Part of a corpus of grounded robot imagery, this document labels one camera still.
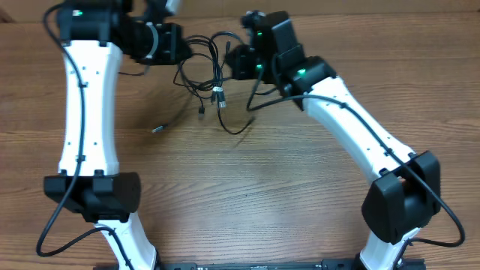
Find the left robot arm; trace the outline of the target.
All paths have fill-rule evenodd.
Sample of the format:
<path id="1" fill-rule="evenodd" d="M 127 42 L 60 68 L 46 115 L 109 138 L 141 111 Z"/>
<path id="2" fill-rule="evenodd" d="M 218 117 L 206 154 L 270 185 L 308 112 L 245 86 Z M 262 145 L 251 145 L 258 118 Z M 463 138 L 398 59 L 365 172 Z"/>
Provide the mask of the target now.
<path id="1" fill-rule="evenodd" d="M 138 215 L 140 177 L 121 172 L 114 138 L 116 85 L 124 56 L 151 67 L 177 65 L 191 48 L 182 28 L 165 22 L 179 0 L 148 1 L 133 17 L 131 1 L 64 1 L 49 9 L 58 31 L 52 40 L 63 54 L 66 81 L 64 146 L 56 175 L 44 193 L 82 215 L 102 233 L 118 269 L 159 269 L 160 255 Z"/>

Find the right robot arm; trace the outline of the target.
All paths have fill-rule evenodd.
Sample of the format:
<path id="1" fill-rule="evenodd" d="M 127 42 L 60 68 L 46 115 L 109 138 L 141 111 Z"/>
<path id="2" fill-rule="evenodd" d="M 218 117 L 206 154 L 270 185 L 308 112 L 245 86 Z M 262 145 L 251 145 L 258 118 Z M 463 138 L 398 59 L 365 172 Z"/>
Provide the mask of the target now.
<path id="1" fill-rule="evenodd" d="M 322 261 L 323 269 L 423 269 L 404 259 L 407 245 L 440 211 L 440 163 L 417 154 L 353 97 L 319 56 L 306 56 L 284 11 L 250 11 L 241 18 L 250 41 L 226 55 L 235 80 L 272 84 L 284 101 L 321 123 L 364 173 L 369 190 L 361 207 L 370 235 L 354 259 Z"/>

